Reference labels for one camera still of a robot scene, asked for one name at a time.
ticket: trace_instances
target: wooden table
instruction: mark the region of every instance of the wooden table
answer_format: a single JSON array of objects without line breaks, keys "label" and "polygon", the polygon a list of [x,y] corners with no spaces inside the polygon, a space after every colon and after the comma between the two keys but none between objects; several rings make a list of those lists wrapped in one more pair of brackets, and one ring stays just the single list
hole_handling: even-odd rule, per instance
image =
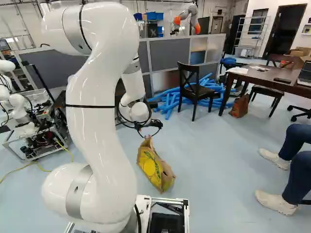
[{"label": "wooden table", "polygon": [[[258,71],[250,67],[260,66],[264,68],[270,69],[269,71]],[[241,96],[243,96],[246,92],[249,83],[273,88],[276,90],[284,91],[287,93],[291,93],[294,95],[302,96],[311,99],[311,87],[302,86],[297,84],[297,79],[301,69],[287,69],[287,68],[279,68],[279,67],[269,67],[258,64],[249,64],[244,66],[243,68],[247,68],[247,74],[236,74],[232,72],[228,72],[227,86],[225,89],[224,99],[222,105],[219,109],[219,114],[222,115],[225,109],[225,104],[228,101],[230,90],[235,79],[241,79],[245,82],[244,87],[241,92]],[[291,80],[290,84],[276,82],[274,78],[283,78]]]}]

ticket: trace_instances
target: gray partition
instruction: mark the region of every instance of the gray partition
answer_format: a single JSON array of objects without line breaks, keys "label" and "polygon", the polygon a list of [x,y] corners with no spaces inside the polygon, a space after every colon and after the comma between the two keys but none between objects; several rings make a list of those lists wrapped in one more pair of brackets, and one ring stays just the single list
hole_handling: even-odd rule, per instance
[{"label": "gray partition", "polygon": [[190,38],[150,40],[152,71],[177,67],[177,61],[187,64]]},{"label": "gray partition", "polygon": [[[138,54],[147,97],[178,86],[177,61],[189,64],[190,51],[205,51],[201,59],[203,63],[200,64],[200,77],[212,72],[211,78],[215,78],[224,42],[225,34],[141,39]],[[55,88],[67,85],[68,76],[76,73],[87,59],[65,55],[51,48],[21,50],[15,51],[15,54],[27,78],[37,88],[42,88],[42,83],[34,71],[31,68],[27,70],[21,61],[35,64],[48,88]]]},{"label": "gray partition", "polygon": [[[19,56],[22,61],[35,65],[48,88],[66,86],[67,78],[75,74],[87,60],[86,56],[71,56],[55,50],[23,53]],[[29,66],[26,68],[36,86],[43,88],[34,70]]]},{"label": "gray partition", "polygon": [[142,73],[149,72],[149,62],[148,62],[148,51],[147,51],[147,42],[140,41],[138,48],[139,62]]}]

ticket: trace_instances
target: brown bag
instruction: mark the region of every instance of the brown bag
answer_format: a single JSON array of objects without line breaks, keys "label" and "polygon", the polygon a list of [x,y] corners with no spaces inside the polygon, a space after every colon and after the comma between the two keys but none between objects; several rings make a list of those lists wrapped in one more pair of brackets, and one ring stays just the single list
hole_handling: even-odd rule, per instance
[{"label": "brown bag", "polygon": [[176,176],[171,167],[156,153],[151,137],[147,137],[138,148],[137,165],[160,193],[174,184]]},{"label": "brown bag", "polygon": [[236,98],[229,114],[236,118],[241,118],[245,116],[248,112],[248,101],[248,94],[240,98]]}]

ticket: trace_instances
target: floor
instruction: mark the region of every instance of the floor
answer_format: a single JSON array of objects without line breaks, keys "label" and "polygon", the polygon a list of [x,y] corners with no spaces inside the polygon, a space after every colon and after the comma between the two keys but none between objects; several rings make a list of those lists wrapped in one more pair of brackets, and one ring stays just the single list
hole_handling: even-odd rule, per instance
[{"label": "floor", "polygon": [[[121,144],[137,175],[138,193],[152,197],[188,198],[190,200],[190,230],[194,233],[292,233],[310,232],[311,206],[301,206],[292,217],[263,208],[254,197],[255,189],[281,194],[289,172],[258,155],[258,148],[278,151],[284,140],[290,118],[299,111],[288,112],[289,104],[310,106],[311,101],[285,95],[271,119],[269,106],[273,99],[257,95],[249,113],[235,119],[218,109],[212,113],[198,107],[196,121],[191,123],[192,106],[183,105],[178,114],[174,109],[170,120],[159,118],[163,129],[154,137],[158,154],[171,165],[177,176],[174,187],[164,194],[146,179],[136,165],[137,150],[142,142],[133,130],[120,127]],[[297,123],[310,124],[306,117]],[[0,140],[7,133],[0,134]],[[75,162],[84,162],[74,145],[69,148]],[[304,150],[311,150],[304,145]],[[40,160],[45,169],[68,163],[66,152]],[[0,177],[22,164],[0,147]],[[40,187],[46,173],[36,166],[11,174],[0,184],[1,233],[62,233],[67,221],[45,208]]]}]

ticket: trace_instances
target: laptop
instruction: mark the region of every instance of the laptop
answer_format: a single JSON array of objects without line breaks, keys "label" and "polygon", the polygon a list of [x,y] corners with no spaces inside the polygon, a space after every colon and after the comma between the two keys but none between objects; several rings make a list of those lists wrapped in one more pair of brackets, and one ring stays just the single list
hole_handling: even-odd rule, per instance
[{"label": "laptop", "polygon": [[297,83],[299,85],[311,87],[311,61],[305,61],[298,76]]}]

